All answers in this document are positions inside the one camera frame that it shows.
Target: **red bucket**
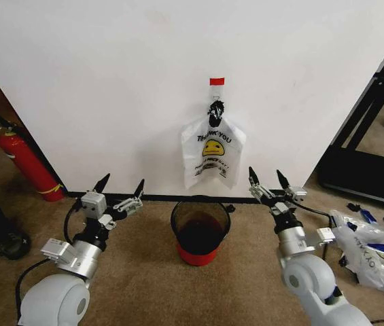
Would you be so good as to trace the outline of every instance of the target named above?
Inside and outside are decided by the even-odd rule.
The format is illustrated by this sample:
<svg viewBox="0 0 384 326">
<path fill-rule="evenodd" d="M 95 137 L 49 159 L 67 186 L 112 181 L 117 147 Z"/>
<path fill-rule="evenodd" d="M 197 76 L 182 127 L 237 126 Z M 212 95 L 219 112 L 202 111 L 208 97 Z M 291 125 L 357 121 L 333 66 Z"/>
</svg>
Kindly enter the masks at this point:
<svg viewBox="0 0 384 326">
<path fill-rule="evenodd" d="M 180 257 L 190 265 L 204 266 L 215 258 L 231 219 L 220 203 L 179 202 L 172 211 L 171 226 Z"/>
</svg>

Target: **yellow smiley face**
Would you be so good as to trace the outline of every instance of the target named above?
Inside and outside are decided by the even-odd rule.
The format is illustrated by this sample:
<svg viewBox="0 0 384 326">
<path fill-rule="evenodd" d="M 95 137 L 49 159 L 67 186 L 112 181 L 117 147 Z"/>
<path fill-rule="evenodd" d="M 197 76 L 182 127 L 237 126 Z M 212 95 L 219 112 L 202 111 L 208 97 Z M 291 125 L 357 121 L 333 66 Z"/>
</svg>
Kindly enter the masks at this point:
<svg viewBox="0 0 384 326">
<path fill-rule="evenodd" d="M 205 143 L 204 150 L 203 150 L 203 156 L 207 155 L 219 155 L 222 156 L 225 154 L 225 149 L 222 146 L 221 143 L 218 141 L 215 141 L 213 139 L 210 139 Z"/>
</svg>

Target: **red fire extinguisher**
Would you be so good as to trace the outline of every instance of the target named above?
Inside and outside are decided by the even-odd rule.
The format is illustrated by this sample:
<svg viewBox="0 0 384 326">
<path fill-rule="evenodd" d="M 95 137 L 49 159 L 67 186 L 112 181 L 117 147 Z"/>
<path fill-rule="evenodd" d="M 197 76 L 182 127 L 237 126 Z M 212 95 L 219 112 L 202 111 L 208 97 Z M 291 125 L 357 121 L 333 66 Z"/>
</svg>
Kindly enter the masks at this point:
<svg viewBox="0 0 384 326">
<path fill-rule="evenodd" d="M 0 136 L 0 147 L 14 161 L 23 175 L 35 186 L 37 192 L 48 202 L 63 198 L 62 185 L 45 168 L 17 127 L 0 116 L 0 125 L 7 128 Z"/>
</svg>

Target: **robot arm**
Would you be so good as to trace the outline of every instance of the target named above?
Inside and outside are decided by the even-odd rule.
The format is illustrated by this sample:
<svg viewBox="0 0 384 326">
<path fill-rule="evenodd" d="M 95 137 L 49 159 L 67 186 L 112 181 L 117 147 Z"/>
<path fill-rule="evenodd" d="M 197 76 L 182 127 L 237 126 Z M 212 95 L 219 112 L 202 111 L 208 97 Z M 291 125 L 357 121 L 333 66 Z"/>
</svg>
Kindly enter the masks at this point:
<svg viewBox="0 0 384 326">
<path fill-rule="evenodd" d="M 285 286 L 297 295 L 313 326 L 371 325 L 361 310 L 352 306 L 341 293 L 329 265 L 311 254 L 315 246 L 335 239 L 332 230 L 322 228 L 314 235 L 306 236 L 302 223 L 290 208 L 290 202 L 302 200 L 307 192 L 301 187 L 290 186 L 288 180 L 277 172 L 282 194 L 276 195 L 260 185 L 252 168 L 249 168 L 249 190 L 261 204 L 270 208 L 275 220 Z"/>
<path fill-rule="evenodd" d="M 76 326 L 89 305 L 89 286 L 98 266 L 98 256 L 106 249 L 109 232 L 116 221 L 136 213 L 143 205 L 142 180 L 131 198 L 111 207 L 101 193 L 109 175 L 80 198 L 86 215 L 84 231 L 73 243 L 49 239 L 41 252 L 66 274 L 45 277 L 32 287 L 21 303 L 19 325 Z"/>
</svg>

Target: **crumpled plastic bag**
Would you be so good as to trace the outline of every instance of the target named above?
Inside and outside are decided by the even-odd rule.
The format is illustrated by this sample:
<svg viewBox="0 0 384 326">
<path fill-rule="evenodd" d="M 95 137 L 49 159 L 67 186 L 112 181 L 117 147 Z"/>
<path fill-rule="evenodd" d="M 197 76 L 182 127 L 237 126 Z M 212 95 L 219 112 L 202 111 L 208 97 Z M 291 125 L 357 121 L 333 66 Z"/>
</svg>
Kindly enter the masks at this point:
<svg viewBox="0 0 384 326">
<path fill-rule="evenodd" d="M 335 210 L 330 214 L 337 225 L 332 231 L 347 260 L 345 267 L 357 274 L 361 285 L 384 291 L 384 225 L 369 224 Z M 356 231 L 347 223 L 356 225 Z"/>
<path fill-rule="evenodd" d="M 186 126 L 181 133 L 186 188 L 214 177 L 232 188 L 239 176 L 245 142 L 245 133 L 226 117 L 215 128 L 210 126 L 208 117 Z"/>
</svg>

